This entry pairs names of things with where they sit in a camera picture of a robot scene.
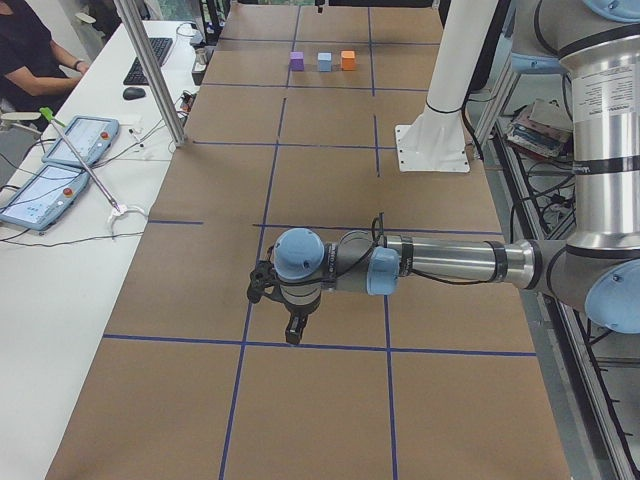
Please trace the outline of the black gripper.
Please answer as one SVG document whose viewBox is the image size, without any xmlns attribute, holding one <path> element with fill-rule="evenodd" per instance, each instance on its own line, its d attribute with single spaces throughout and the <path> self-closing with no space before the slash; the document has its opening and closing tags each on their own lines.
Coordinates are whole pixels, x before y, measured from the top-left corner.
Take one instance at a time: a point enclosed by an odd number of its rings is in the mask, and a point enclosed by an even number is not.
<svg viewBox="0 0 640 480">
<path fill-rule="evenodd" d="M 320 284 L 281 285 L 280 293 L 290 312 L 285 328 L 285 341 L 290 345 L 299 345 L 307 325 L 308 315 L 314 313 L 320 305 L 322 288 Z"/>
</svg>

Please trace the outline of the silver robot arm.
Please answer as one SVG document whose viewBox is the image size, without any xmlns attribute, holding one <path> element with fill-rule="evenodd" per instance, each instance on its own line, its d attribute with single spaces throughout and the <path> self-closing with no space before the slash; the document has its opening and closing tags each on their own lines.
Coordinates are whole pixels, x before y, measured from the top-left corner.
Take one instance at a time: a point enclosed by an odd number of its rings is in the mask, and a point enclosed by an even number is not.
<svg viewBox="0 0 640 480">
<path fill-rule="evenodd" d="M 295 228 L 272 246 L 268 296 L 298 344 L 324 291 L 390 295 L 419 276 L 455 286 L 506 282 L 540 292 L 614 332 L 639 330 L 639 5 L 635 1 L 519 1 L 512 58 L 571 80 L 571 234 L 560 240 L 455 241 L 369 232 L 326 243 Z"/>
</svg>

